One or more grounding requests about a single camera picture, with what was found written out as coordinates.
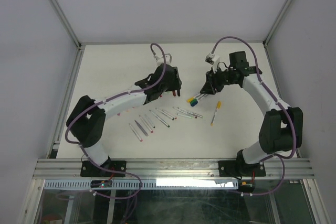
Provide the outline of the magenta cap acrylic marker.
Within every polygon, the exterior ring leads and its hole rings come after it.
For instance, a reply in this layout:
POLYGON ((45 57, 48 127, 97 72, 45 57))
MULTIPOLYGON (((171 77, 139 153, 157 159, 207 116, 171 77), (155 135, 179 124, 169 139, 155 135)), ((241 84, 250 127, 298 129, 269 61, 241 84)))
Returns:
POLYGON ((129 123, 129 127, 132 130, 132 132, 134 133, 134 135, 137 137, 137 139, 140 142, 142 142, 143 141, 142 137, 139 135, 139 133, 136 131, 136 129, 133 127, 133 125, 129 123))

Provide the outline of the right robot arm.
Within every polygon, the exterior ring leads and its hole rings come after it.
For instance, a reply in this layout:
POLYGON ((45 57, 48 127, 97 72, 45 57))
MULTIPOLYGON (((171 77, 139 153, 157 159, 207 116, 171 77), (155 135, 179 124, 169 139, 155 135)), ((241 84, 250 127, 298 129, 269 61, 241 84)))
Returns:
POLYGON ((206 73, 206 81, 200 93, 215 95, 221 92, 224 86, 237 84, 260 108, 264 119, 258 141, 237 153, 232 168, 243 176, 252 173, 252 170, 267 157, 287 151, 294 154, 296 149, 301 147, 303 111, 283 102, 266 87, 261 78, 262 72, 257 66, 250 66, 245 52, 231 53, 229 60, 228 68, 222 70, 218 55, 210 53, 206 56, 205 61, 212 67, 206 73))

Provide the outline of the yellow cap long marker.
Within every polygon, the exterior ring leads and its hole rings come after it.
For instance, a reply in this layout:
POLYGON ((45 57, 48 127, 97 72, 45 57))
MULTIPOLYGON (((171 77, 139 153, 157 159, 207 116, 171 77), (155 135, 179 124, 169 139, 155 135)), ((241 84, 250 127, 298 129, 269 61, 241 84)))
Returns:
POLYGON ((220 107, 221 107, 221 104, 222 104, 222 103, 221 103, 220 101, 218 101, 218 103, 217 103, 217 105, 216 105, 216 109, 215 109, 214 114, 213 114, 213 117, 212 117, 212 120, 211 120, 211 126, 214 125, 214 122, 215 122, 215 119, 216 119, 216 115, 217 115, 218 110, 219 110, 220 107))

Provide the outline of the green cap rainbow marker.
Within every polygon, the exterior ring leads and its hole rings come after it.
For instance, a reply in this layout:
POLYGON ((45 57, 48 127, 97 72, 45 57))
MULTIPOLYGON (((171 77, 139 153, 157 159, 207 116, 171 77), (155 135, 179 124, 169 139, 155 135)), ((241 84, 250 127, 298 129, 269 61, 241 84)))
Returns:
POLYGON ((150 113, 155 117, 157 118, 162 124, 164 124, 166 127, 170 128, 170 125, 165 122, 160 116, 158 116, 155 112, 153 112, 152 110, 149 110, 150 113))

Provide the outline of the translucent grey highlighter pen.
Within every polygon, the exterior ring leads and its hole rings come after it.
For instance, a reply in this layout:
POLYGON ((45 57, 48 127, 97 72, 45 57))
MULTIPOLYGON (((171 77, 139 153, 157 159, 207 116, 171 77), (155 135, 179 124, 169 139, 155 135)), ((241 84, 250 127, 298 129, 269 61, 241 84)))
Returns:
POLYGON ((141 132, 145 135, 145 136, 149 136, 147 131, 142 127, 142 125, 137 121, 135 120, 135 123, 137 125, 137 127, 141 130, 141 132))

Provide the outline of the pink cap acrylic marker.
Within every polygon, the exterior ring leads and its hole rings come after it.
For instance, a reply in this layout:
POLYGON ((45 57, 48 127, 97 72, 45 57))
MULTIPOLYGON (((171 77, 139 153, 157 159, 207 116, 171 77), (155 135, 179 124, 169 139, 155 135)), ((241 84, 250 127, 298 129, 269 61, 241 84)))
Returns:
POLYGON ((146 126, 146 128, 149 130, 150 133, 153 133, 153 129, 151 127, 151 125, 144 119, 144 117, 139 116, 141 121, 144 123, 144 125, 146 126))

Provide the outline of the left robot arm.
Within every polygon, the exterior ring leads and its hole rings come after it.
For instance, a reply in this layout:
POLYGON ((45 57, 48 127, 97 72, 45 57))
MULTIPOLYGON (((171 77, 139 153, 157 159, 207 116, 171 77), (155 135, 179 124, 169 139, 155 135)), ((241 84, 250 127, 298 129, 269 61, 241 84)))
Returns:
POLYGON ((110 98, 82 96, 66 122, 65 139, 77 144, 91 160, 91 169, 99 176, 110 170, 110 157, 100 141, 105 121, 131 108, 157 100, 164 92, 180 95, 182 81, 177 67, 161 64, 154 73, 134 83, 127 91, 110 98))

